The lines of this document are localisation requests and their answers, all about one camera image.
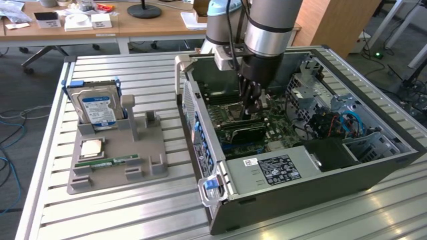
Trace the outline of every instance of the office chair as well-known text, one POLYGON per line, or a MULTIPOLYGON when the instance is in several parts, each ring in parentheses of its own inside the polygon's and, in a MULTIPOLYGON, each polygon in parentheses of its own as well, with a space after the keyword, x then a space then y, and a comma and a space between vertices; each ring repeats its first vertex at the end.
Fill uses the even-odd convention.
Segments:
MULTIPOLYGON (((95 50, 100 50, 100 46, 97 44, 92 44, 92 48, 95 50)), ((64 49, 61 48, 61 46, 55 45, 55 46, 45 46, 44 48, 41 48, 40 51, 37 51, 37 53, 35 55, 31 56, 31 58, 27 59, 27 61, 21 64, 23 67, 23 71, 25 74, 31 75, 35 73, 35 70, 29 67, 27 67, 33 61, 36 61, 44 54, 47 54, 51 50, 56 50, 60 52, 60 54, 64 55, 64 57, 69 56, 68 53, 64 51, 64 49)), ((19 51, 24 54, 28 53, 28 48, 27 47, 20 47, 19 51)))

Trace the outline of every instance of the metal slatted table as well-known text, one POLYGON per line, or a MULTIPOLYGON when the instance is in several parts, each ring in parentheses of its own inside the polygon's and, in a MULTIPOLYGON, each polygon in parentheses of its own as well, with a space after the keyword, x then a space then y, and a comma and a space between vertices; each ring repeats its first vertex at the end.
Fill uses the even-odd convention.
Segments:
MULTIPOLYGON (((427 132, 388 97, 329 50, 317 49, 418 141, 427 132)), ((16 239, 283 240, 427 237, 427 157, 391 174, 369 190, 217 236, 209 235, 173 86, 173 58, 189 52, 83 56, 63 65, 63 80, 121 81, 136 96, 133 111, 156 110, 167 151, 167 178, 68 195, 67 182, 77 129, 73 106, 56 89, 16 239)), ((347 89, 324 82, 337 94, 347 89)))

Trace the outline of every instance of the blue cable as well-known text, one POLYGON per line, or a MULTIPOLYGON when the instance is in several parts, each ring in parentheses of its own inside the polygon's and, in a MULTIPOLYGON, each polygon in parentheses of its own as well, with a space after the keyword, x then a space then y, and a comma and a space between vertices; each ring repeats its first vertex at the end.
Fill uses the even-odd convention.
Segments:
POLYGON ((351 130, 348 129, 348 127, 345 126, 345 124, 344 124, 344 117, 343 117, 343 115, 352 115, 353 117, 355 117, 355 119, 357 120, 357 122, 359 122, 359 125, 360 125, 360 128, 361 128, 361 136, 365 134, 365 129, 364 129, 364 127, 363 127, 363 122, 361 122, 361 120, 360 120, 360 117, 359 117, 359 115, 357 115, 357 113, 355 113, 353 111, 344 111, 340 115, 339 115, 339 120, 340 120, 340 123, 341 123, 341 127, 344 128, 344 130, 347 131, 347 132, 351 132, 351 130))
POLYGON ((0 212, 0 216, 3 216, 8 212, 8 210, 12 209, 15 207, 15 205, 19 203, 19 201, 21 200, 21 184, 20 184, 20 181, 19 181, 19 176, 16 174, 16 170, 15 170, 15 166, 13 166, 12 162, 9 162, 9 160, 5 159, 4 157, 0 157, 0 159, 3 161, 5 161, 5 164, 9 165, 9 168, 12 169, 12 173, 13 173, 13 176, 15 176, 16 185, 17 185, 17 199, 12 203, 12 205, 3 212, 0 212))
POLYGON ((21 133, 20 133, 19 138, 12 143, 9 143, 7 146, 0 147, 0 149, 7 149, 13 144, 16 144, 17 141, 21 140, 21 138, 24 137, 24 135, 25 135, 25 127, 24 127, 24 125, 8 123, 8 122, 4 122, 4 121, 0 121, 0 124, 9 125, 9 126, 19 126, 21 128, 21 133))

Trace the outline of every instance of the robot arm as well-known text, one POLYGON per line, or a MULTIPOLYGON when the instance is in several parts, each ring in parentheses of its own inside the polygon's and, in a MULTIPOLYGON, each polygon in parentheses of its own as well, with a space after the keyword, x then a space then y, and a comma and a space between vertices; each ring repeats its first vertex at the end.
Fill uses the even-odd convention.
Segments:
MULTIPOLYGON (((239 91, 245 114, 256 113, 263 108, 260 97, 275 79, 301 3, 303 0, 252 1, 243 45, 248 54, 241 56, 237 68, 239 91)), ((220 55, 224 52, 217 50, 215 54, 220 55)))

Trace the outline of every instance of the gray floor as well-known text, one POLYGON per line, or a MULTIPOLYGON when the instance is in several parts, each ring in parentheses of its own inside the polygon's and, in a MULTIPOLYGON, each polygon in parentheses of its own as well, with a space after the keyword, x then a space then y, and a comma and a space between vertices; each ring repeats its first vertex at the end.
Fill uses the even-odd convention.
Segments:
MULTIPOLYGON (((382 15, 371 20, 365 29, 368 34, 373 33, 383 19, 384 16, 382 15)), ((390 33, 388 31, 390 29, 384 32, 382 36, 383 39, 386 39, 390 33)), ((200 47, 201 45, 199 40, 189 40, 188 42, 191 47, 200 47)), ((427 36, 408 28, 392 48, 395 56, 384 54, 384 58, 380 60, 380 62, 386 65, 390 64, 399 73, 404 74, 407 71, 411 71, 406 66, 426 43, 427 36)), ((379 40, 378 44, 372 48, 372 52, 382 48, 382 44, 383 41, 379 40)), ((149 48, 149 42, 144 43, 143 45, 135 44, 135 47, 140 50, 135 49, 132 53, 185 50, 183 41, 161 41, 157 45, 159 49, 152 50, 149 48)), ((92 49, 91 45, 64 47, 65 51, 71 55, 77 56, 119 54, 119 47, 116 44, 100 44, 100 48, 101 50, 96 51, 92 49)), ((39 47, 29 48, 31 52, 36 52, 39 49, 39 47)), ((43 59, 31 65, 31 67, 35 69, 35 74, 31 76, 23 73, 20 67, 21 62, 28 56, 28 54, 20 53, 17 48, 11 48, 8 54, 0 58, 0 112, 11 109, 23 110, 52 103, 53 92, 61 72, 63 56, 56 51, 49 52, 43 59)), ((357 54, 349 55, 347 61, 361 74, 365 74, 380 67, 378 63, 365 60, 357 54)), ((400 81, 396 76, 388 75, 387 69, 375 72, 368 77, 375 84, 378 84, 382 88, 387 88, 388 90, 391 90, 400 81)), ((426 79, 427 69, 424 69, 420 77, 423 82, 426 79)), ((48 110, 44 109, 39 113, 45 114, 47 112, 48 110)), ((25 136, 13 146, 5 149, 7 155, 13 161, 16 167, 23 189, 23 198, 15 208, 21 208, 24 206, 47 120, 47 118, 28 120, 25 123, 25 136)), ((21 119, 16 119, 11 122, 19 123, 20 121, 21 119)), ((9 135, 15 128, 16 127, 0 124, 0 140, 9 135)), ((5 171, 1 171, 0 180, 3 180, 4 177, 5 171)), ((4 196, 0 199, 0 209, 4 209, 15 201, 17 196, 16 183, 12 178, 0 188, 0 196, 4 196)), ((0 239, 13 239, 20 216, 20 212, 11 212, 0 216, 0 239)))

